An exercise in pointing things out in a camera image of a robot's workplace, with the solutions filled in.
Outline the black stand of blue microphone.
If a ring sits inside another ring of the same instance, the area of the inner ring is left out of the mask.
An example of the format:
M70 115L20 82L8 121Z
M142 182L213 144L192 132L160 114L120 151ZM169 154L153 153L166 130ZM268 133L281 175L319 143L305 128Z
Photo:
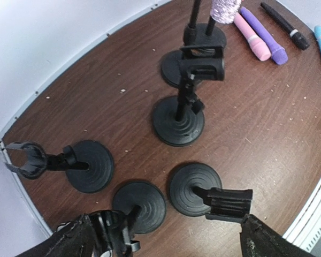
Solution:
M96 233L92 256L133 256L141 249L135 235L157 230L166 216L165 196L146 180L129 180L115 192L111 210L89 215Z

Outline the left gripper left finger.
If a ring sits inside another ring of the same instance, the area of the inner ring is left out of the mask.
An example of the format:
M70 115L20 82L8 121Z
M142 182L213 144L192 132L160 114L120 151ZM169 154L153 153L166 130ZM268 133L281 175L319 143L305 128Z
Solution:
M19 256L101 256L99 237L98 216L83 214Z

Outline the black stand of purple microphone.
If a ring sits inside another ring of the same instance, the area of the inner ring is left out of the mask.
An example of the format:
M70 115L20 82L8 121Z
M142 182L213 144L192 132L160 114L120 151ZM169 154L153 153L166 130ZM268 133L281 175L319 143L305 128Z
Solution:
M160 141L173 147L188 146L203 132L204 103L196 95L202 80L223 81L224 48L196 45L189 59L179 61L181 79L176 96L161 99L152 113L152 125Z

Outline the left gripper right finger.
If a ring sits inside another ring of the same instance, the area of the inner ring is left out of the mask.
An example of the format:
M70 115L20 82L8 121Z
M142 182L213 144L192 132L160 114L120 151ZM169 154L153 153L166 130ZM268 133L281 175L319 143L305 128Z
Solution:
M241 229L240 244L243 256L308 255L308 252L288 242L255 215L246 215Z

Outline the black stand of pink microphone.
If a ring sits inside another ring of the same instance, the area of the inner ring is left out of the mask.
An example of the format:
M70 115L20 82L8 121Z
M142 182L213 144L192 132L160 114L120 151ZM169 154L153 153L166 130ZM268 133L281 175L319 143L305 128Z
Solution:
M27 161L18 167L6 163L13 173L36 180L46 171L64 171L69 183L82 193L96 193L106 188L114 175L114 159L100 142L83 140L65 146L58 155L47 154L35 142L12 142L5 147L25 152Z

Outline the black microphone with white band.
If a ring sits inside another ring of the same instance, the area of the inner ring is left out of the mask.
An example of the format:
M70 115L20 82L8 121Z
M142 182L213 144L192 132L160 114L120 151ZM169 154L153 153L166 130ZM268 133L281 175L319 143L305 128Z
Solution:
M307 38L293 27L278 11L265 2L261 2L261 7L288 34L298 49L307 50L310 47L310 42Z

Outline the purple microphone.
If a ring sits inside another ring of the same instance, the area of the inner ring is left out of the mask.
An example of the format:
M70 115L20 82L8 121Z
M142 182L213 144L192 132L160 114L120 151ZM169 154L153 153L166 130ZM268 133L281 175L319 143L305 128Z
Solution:
M277 65L284 65L288 61L288 56L284 47L282 47L263 26L263 24L246 7L240 9L240 14L246 22L252 27L257 35L266 43L270 50L271 58Z

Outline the rhinestone silver microphone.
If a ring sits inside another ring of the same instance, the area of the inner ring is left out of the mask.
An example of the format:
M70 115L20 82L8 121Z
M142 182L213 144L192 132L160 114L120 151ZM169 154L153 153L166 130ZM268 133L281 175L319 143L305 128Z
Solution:
M242 4L242 0L213 0L210 17L220 24L231 24Z

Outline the pink microphone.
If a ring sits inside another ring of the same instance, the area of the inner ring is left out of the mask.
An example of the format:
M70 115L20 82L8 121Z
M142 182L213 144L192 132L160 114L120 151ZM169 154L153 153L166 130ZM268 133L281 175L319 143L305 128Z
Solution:
M266 61L271 57L266 43L256 34L241 14L237 13L235 15L234 24L248 42L251 51L260 61Z

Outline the black stand of rhinestone microphone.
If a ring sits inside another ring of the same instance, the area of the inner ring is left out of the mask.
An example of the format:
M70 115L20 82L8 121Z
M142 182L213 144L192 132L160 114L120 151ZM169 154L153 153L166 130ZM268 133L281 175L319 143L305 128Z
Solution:
M170 86L178 88L181 79L179 61L186 58L189 59L189 51L195 49L195 41L197 37L197 18L200 11L200 0L195 0L189 22L184 29L182 50L173 50L166 53L160 62L160 74L162 79Z

